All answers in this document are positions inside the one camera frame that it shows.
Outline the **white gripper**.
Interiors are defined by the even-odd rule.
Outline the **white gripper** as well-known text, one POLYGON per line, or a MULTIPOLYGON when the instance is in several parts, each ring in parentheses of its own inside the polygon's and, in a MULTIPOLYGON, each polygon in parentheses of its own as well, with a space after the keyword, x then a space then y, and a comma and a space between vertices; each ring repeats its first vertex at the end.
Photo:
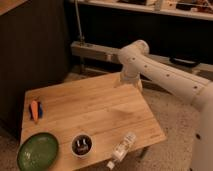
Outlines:
POLYGON ((143 85, 138 75, 136 75, 135 77, 129 77, 128 75, 120 73, 119 77, 116 79, 114 83, 114 87, 117 88, 125 84, 131 84, 139 92, 143 91, 143 85))

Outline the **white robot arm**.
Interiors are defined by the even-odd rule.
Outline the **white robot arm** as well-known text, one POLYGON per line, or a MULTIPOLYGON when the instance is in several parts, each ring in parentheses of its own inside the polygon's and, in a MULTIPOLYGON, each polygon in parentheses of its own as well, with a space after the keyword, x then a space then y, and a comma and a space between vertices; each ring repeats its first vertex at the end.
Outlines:
POLYGON ((149 57, 149 45, 137 40, 118 50, 122 64, 120 84, 142 88, 144 75, 196 108, 201 116, 189 171, 213 171, 213 81, 157 62, 149 57))

